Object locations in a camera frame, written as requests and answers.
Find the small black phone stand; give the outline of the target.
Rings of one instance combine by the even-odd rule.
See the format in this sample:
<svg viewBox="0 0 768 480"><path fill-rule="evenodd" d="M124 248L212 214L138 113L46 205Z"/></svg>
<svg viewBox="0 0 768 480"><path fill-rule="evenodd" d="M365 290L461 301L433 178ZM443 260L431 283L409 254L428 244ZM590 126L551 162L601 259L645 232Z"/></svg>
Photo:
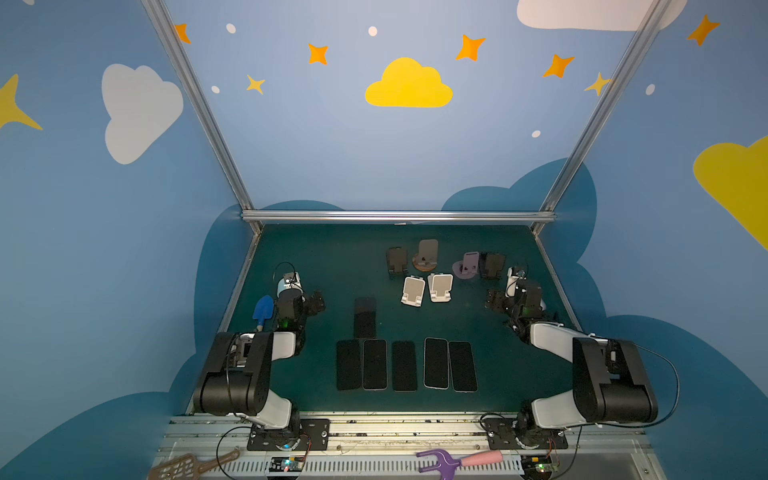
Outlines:
<svg viewBox="0 0 768 480"><path fill-rule="evenodd" d="M481 252L479 257L479 274L482 279L499 280L506 264L506 256L494 252Z"/></svg>

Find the black phone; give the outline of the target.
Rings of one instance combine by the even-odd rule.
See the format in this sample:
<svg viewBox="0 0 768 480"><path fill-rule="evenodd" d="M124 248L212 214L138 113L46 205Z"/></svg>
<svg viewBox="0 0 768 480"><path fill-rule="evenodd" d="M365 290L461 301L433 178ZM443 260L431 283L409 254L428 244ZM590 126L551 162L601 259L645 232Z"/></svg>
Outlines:
<svg viewBox="0 0 768 480"><path fill-rule="evenodd" d="M396 392L414 392L418 388L416 348L412 341L392 344L392 384Z"/></svg>
<svg viewBox="0 0 768 480"><path fill-rule="evenodd" d="M340 340L336 344L336 386L340 391L362 387L360 341Z"/></svg>
<svg viewBox="0 0 768 480"><path fill-rule="evenodd" d="M354 300L353 333L357 339L376 338L376 309L374 297L358 297Z"/></svg>

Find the purple round phone stand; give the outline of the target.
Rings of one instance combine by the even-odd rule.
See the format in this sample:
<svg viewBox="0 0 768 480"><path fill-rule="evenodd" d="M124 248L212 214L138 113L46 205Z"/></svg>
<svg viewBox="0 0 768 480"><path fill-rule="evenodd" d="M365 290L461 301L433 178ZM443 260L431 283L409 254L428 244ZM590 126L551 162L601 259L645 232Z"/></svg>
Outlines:
<svg viewBox="0 0 768 480"><path fill-rule="evenodd" d="M452 265L453 275L461 280L470 280L478 275L480 253L466 252L463 258Z"/></svg>

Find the white phone stand front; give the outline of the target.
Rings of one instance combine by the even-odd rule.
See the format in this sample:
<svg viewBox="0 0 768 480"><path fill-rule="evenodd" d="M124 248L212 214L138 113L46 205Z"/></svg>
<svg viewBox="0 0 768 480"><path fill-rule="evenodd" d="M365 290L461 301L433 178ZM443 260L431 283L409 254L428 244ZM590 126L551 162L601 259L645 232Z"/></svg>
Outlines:
<svg viewBox="0 0 768 480"><path fill-rule="evenodd" d="M427 278L430 300L433 303L447 303L451 300L452 274L430 274Z"/></svg>

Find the white phone stand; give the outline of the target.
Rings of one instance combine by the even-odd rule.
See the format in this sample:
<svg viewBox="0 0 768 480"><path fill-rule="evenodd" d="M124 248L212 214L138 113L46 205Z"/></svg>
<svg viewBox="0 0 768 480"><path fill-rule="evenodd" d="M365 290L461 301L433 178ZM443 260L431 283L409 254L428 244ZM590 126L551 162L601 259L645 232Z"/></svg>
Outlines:
<svg viewBox="0 0 768 480"><path fill-rule="evenodd" d="M452 274L430 274L427 278L430 300L433 303L447 303L451 300Z"/></svg>
<svg viewBox="0 0 768 480"><path fill-rule="evenodd" d="M424 298L426 282L419 276L408 276L404 279L401 303L419 308Z"/></svg>

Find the purple phone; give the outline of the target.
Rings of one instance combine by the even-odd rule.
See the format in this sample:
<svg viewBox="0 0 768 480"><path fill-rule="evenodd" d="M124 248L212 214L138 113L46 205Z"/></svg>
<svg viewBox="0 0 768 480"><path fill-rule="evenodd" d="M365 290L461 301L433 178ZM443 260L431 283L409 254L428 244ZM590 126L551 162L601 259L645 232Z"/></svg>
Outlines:
<svg viewBox="0 0 768 480"><path fill-rule="evenodd" d="M368 339L363 343L363 388L365 390L386 390L387 343L382 339Z"/></svg>

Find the white framed phone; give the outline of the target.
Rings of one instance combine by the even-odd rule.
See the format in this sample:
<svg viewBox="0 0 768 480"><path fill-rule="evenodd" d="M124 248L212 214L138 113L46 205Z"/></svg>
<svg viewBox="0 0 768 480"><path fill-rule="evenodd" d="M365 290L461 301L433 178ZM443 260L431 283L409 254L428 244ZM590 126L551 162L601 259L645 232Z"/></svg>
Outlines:
<svg viewBox="0 0 768 480"><path fill-rule="evenodd" d="M449 351L446 339L425 339L424 385L438 390L446 390L449 387Z"/></svg>

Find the round wooden phone stand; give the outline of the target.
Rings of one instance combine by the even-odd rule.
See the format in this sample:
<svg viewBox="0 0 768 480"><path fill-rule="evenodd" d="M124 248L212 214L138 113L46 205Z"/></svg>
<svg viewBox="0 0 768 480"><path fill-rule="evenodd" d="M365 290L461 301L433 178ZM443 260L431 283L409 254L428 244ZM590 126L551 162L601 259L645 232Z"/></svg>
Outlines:
<svg viewBox="0 0 768 480"><path fill-rule="evenodd" d="M438 264L439 242L437 239L422 239L412 259L414 267L421 272L431 272Z"/></svg>

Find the black folding phone stand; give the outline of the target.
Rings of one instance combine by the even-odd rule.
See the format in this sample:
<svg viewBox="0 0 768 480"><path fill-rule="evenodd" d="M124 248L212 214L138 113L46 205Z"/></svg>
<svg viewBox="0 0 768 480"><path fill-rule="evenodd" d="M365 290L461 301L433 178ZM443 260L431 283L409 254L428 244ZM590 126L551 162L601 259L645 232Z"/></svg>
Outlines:
<svg viewBox="0 0 768 480"><path fill-rule="evenodd" d="M387 270L390 277L408 275L407 250L402 247L391 247L386 252Z"/></svg>

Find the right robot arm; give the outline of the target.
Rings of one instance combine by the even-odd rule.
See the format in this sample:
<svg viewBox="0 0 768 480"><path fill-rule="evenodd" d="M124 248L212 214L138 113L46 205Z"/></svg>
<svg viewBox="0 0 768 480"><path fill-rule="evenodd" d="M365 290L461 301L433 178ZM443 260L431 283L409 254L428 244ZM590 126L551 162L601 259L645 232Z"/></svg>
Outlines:
<svg viewBox="0 0 768 480"><path fill-rule="evenodd" d="M514 423L521 447L537 448L570 427L644 427L657 420L658 402L635 343L567 327L545 311L540 284L519 276L503 290L490 289L485 307L503 314L522 342L571 365L569 390L521 405Z"/></svg>

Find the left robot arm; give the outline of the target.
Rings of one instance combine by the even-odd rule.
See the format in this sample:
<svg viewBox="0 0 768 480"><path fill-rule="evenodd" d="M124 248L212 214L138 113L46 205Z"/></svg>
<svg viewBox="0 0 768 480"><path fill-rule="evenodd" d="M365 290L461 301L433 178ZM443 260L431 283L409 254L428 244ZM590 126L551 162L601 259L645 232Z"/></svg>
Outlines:
<svg viewBox="0 0 768 480"><path fill-rule="evenodd" d="M306 342L307 319L325 310L320 291L284 288L256 304L251 332L216 335L193 394L194 410L233 415L250 424L251 451L312 447L297 407L271 390L272 366L297 356Z"/></svg>

